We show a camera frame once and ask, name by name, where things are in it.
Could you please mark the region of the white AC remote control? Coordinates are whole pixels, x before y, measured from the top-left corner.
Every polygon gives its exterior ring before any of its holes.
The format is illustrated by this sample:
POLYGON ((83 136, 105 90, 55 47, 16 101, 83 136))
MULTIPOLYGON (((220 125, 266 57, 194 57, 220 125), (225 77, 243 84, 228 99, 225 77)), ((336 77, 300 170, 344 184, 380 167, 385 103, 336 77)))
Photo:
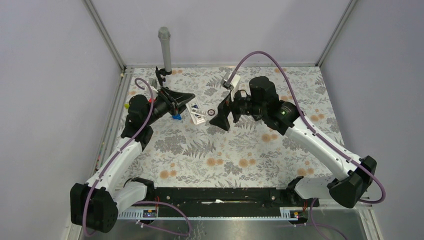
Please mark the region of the white AC remote control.
POLYGON ((191 101, 186 104, 187 111, 191 117, 191 120, 195 125, 200 125, 205 123, 207 112, 202 110, 200 104, 197 101, 191 101), (192 105, 197 105, 199 109, 192 108, 192 105))

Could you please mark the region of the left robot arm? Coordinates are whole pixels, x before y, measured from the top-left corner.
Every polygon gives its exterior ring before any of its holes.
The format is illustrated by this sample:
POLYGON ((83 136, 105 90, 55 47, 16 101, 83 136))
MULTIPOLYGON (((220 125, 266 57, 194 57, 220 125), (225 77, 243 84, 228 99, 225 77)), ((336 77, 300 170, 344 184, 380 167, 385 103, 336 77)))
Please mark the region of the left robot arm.
POLYGON ((86 183, 75 183, 70 190, 70 219, 75 225, 108 233, 119 214, 140 202, 144 206, 155 200, 151 180, 135 180, 117 190, 119 180, 143 152, 154 133, 151 125, 166 114, 182 113, 195 98, 160 88, 152 97, 134 95, 129 100, 121 139, 102 167, 86 183))

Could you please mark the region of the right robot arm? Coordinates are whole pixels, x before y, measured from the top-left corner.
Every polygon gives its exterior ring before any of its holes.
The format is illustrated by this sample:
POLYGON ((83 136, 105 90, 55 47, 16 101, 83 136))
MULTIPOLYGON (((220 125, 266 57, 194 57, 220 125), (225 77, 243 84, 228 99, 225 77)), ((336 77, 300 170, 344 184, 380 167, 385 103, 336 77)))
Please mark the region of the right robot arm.
POLYGON ((262 120, 269 128, 296 141, 323 163, 331 176, 296 177, 287 191, 287 201, 293 206, 306 199, 332 199, 345 208, 352 209, 374 182, 377 162, 371 156, 359 155, 342 147, 313 126, 303 112, 288 101, 279 98, 276 87, 265 76, 249 81, 249 93, 233 89, 218 105, 217 114, 210 124, 225 131, 230 129, 228 116, 236 123, 242 115, 262 120))

